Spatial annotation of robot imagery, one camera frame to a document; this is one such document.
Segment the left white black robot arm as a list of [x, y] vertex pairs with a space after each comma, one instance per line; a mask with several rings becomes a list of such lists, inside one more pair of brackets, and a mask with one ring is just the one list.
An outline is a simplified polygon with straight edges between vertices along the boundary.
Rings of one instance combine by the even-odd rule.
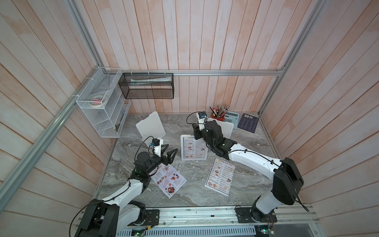
[[178, 152], [177, 148], [167, 151], [168, 144], [156, 146], [156, 141], [154, 139], [151, 143], [152, 153], [136, 152], [135, 167], [124, 186], [106, 198], [93, 199], [79, 211], [84, 211], [84, 215], [76, 230], [76, 237], [114, 237], [131, 223], [143, 225], [148, 221], [145, 204], [134, 198], [147, 189], [159, 166], [172, 164]]

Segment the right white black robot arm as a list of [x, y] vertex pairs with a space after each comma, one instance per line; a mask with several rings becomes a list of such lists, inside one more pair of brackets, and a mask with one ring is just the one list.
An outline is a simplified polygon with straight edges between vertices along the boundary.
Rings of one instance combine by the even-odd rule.
[[272, 181], [272, 189], [259, 196], [250, 208], [235, 209], [240, 223], [273, 223], [276, 221], [274, 210], [277, 207], [300, 202], [299, 192], [304, 180], [292, 159], [275, 159], [249, 150], [236, 141], [225, 138], [215, 121], [198, 119], [192, 128], [195, 139], [202, 139], [218, 157], [243, 164]]

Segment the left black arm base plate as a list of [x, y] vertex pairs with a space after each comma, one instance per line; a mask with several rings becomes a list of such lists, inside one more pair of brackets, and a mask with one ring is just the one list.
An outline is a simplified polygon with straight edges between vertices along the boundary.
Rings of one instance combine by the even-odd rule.
[[142, 226], [159, 224], [159, 209], [148, 209], [141, 211], [139, 208], [131, 208], [123, 210], [118, 218], [118, 227], [124, 228], [126, 226]]

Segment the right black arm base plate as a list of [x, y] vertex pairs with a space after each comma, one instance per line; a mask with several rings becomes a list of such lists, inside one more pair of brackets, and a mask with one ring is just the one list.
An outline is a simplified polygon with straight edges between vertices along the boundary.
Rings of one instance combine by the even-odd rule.
[[251, 207], [235, 207], [235, 213], [239, 223], [276, 223], [277, 217], [274, 211], [269, 214], [262, 214]]

